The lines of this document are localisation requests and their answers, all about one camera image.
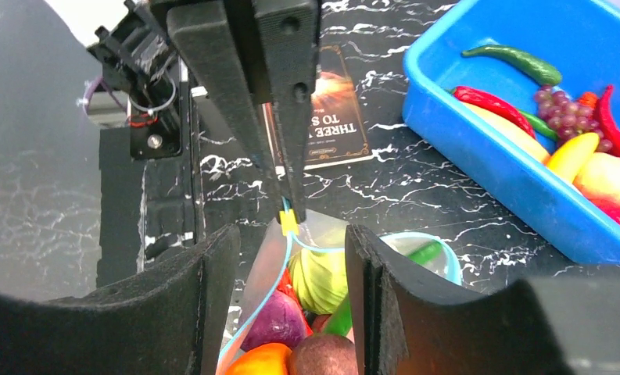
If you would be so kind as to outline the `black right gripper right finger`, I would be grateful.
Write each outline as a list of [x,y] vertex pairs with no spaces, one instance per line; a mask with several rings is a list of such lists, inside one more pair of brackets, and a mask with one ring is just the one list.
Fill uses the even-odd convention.
[[354,252],[382,263],[381,315],[355,314],[362,374],[620,374],[620,266],[576,266],[484,295],[392,251],[370,229],[346,229]]

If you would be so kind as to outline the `green toy cabbage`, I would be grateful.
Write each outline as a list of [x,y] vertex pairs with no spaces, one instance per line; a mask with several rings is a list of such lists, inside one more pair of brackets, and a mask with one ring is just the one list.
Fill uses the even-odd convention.
[[344,251],[303,248],[289,260],[288,271],[301,306],[317,315],[334,313],[348,293]]

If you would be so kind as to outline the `clear zip top bag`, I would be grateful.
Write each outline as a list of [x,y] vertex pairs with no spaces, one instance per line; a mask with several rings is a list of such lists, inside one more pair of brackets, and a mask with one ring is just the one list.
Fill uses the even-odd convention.
[[218,374],[261,344],[299,342],[310,333],[304,312],[331,316],[331,333],[347,334],[352,327],[344,255],[348,223],[313,210],[297,223],[293,214],[286,206],[281,219],[269,223],[242,296],[231,303],[240,317],[226,324]]

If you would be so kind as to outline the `purple toy eggplant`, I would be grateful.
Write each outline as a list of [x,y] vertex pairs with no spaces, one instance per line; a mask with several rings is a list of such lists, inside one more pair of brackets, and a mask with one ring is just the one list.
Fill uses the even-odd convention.
[[308,335],[301,308],[288,295],[274,291],[253,321],[240,349],[247,352],[270,343],[295,348]]

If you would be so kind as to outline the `brown toy kiwi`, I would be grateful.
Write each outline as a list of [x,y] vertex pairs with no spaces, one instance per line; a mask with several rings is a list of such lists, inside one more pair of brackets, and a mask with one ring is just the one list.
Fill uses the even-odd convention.
[[355,344],[337,334],[313,334],[303,339],[287,361],[293,375],[357,375]]

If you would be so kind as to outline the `orange toy orange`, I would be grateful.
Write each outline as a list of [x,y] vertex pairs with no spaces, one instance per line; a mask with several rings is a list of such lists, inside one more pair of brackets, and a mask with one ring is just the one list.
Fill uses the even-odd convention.
[[292,350],[281,343],[269,343],[247,351],[225,371],[226,375],[288,375]]

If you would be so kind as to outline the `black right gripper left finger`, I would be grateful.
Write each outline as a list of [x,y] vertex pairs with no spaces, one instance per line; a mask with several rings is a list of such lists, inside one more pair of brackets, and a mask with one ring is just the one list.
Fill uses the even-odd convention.
[[83,298],[0,295],[0,374],[214,374],[237,226]]

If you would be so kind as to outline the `green toy bean pod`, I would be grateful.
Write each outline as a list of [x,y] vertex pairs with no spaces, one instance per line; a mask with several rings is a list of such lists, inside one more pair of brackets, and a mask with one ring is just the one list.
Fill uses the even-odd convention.
[[[452,250],[434,237],[424,234],[411,234],[409,237],[390,234],[384,236],[382,241],[393,252],[439,277],[457,282],[461,280],[456,275],[457,264]],[[356,260],[347,264],[356,269],[353,274],[360,278],[357,287],[353,293],[346,295],[332,315],[317,324],[323,333],[351,335],[355,331],[355,314],[362,315],[361,322],[364,325],[380,320],[382,263],[372,250],[366,248],[357,249],[354,255]]]

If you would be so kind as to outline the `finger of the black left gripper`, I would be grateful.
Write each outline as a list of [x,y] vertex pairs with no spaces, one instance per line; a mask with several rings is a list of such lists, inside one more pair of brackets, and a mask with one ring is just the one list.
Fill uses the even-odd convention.
[[168,2],[166,31],[263,177],[277,178],[258,110],[281,122],[281,3]]
[[312,116],[320,6],[317,1],[256,1],[255,17],[272,94],[274,132],[285,168],[281,192],[306,219],[303,187],[308,127]]

